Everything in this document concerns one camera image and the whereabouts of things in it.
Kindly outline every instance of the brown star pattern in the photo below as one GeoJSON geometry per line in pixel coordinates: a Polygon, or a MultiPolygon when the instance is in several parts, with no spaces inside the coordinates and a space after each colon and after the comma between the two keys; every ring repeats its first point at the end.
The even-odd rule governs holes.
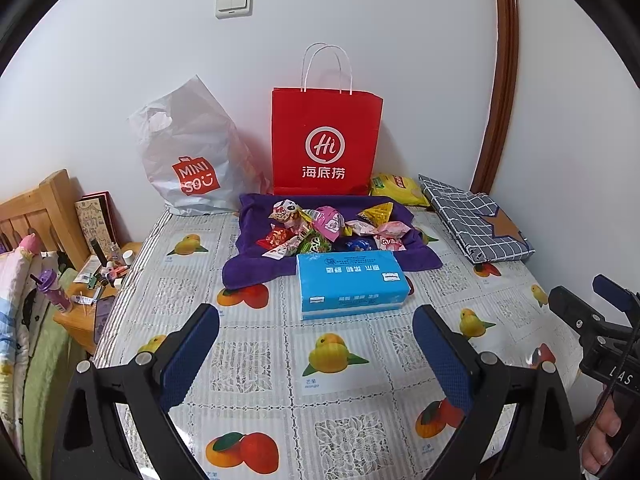
{"type": "Polygon", "coordinates": [[[498,208],[495,212],[495,215],[493,216],[480,215],[480,218],[488,224],[491,224],[494,238],[503,238],[509,236],[517,242],[523,244],[525,247],[529,247],[520,234],[520,231],[518,230],[516,225],[511,221],[511,219],[502,209],[498,208]]]}

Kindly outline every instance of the white bag handle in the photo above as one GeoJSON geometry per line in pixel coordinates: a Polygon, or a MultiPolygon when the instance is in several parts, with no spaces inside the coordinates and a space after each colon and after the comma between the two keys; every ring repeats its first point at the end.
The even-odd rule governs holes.
{"type": "MultiPolygon", "coordinates": [[[[318,50],[316,50],[314,52],[313,56],[311,56],[311,59],[309,60],[309,66],[306,67],[305,80],[304,80],[304,83],[303,83],[303,86],[302,86],[302,88],[303,88],[302,91],[303,92],[306,92],[306,80],[309,77],[309,70],[311,69],[311,64],[314,62],[314,58],[316,57],[316,54],[318,54],[318,52],[320,52],[321,50],[324,50],[326,48],[331,48],[331,47],[339,48],[342,51],[342,53],[344,54],[344,57],[347,58],[347,62],[349,63],[349,74],[350,74],[350,78],[351,78],[351,82],[350,82],[350,85],[349,85],[349,95],[353,95],[353,70],[351,69],[351,60],[349,59],[349,56],[347,55],[347,53],[345,52],[345,50],[341,46],[338,46],[338,45],[327,45],[327,44],[325,46],[321,46],[318,50]]],[[[342,93],[342,79],[340,79],[340,93],[342,93]]]]}
{"type": "MultiPolygon", "coordinates": [[[[317,43],[312,43],[310,44],[306,50],[305,50],[305,55],[302,57],[302,70],[300,70],[300,91],[302,92],[302,87],[304,85],[304,78],[305,78],[305,61],[306,61],[306,54],[309,53],[309,51],[315,47],[316,45],[324,45],[327,46],[329,45],[328,43],[325,43],[324,41],[318,41],[317,43]]],[[[340,63],[340,56],[338,56],[338,53],[336,51],[334,51],[335,54],[335,59],[337,59],[338,61],[338,69],[340,70],[340,91],[342,91],[342,65],[340,63]]]]}

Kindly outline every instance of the metal screw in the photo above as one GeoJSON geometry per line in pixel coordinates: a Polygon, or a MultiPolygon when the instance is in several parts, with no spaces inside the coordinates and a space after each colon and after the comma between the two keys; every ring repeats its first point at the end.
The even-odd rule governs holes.
{"type": "Polygon", "coordinates": [[[149,352],[140,352],[136,355],[136,364],[140,366],[144,366],[151,362],[152,356],[149,352]]]}
{"type": "Polygon", "coordinates": [[[553,364],[551,361],[544,361],[542,363],[542,369],[548,373],[548,374],[552,374],[556,371],[556,365],[553,364]]]}
{"type": "Polygon", "coordinates": [[[91,368],[91,363],[89,361],[80,361],[76,366],[76,370],[79,374],[84,374],[86,371],[91,368]]]}
{"type": "Polygon", "coordinates": [[[498,362],[498,357],[492,352],[482,352],[480,360],[486,365],[495,365],[498,362]]]}

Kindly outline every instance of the purple tumbler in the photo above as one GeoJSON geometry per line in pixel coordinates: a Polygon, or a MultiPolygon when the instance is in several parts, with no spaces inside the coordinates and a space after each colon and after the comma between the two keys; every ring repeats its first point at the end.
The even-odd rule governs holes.
{"type": "Polygon", "coordinates": [[[49,301],[53,303],[60,312],[65,314],[71,310],[71,301],[69,301],[65,291],[60,288],[58,284],[58,274],[55,270],[43,270],[40,274],[39,281],[40,283],[37,284],[38,290],[46,294],[49,301]]]}

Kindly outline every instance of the fruit print tablecloth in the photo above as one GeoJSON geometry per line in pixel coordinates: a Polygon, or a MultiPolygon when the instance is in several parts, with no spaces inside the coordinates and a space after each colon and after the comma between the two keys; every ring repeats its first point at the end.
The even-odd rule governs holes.
{"type": "MultiPolygon", "coordinates": [[[[95,362],[128,362],[179,329],[201,302],[215,304],[220,335],[185,401],[170,411],[209,478],[421,479],[459,413],[415,343],[419,305],[431,303],[457,332],[464,310],[473,316],[463,323],[471,344],[508,364],[527,366],[545,344],[567,388],[582,352],[570,329],[540,307],[523,263],[474,267],[437,215],[412,212],[442,268],[407,273],[414,293],[401,310],[313,322],[301,319],[295,276],[223,288],[222,267],[237,253],[236,216],[165,213],[116,299],[95,362]]],[[[141,472],[154,478],[130,413],[120,416],[141,472]]],[[[500,449],[512,416],[505,409],[486,457],[500,449]]]]}

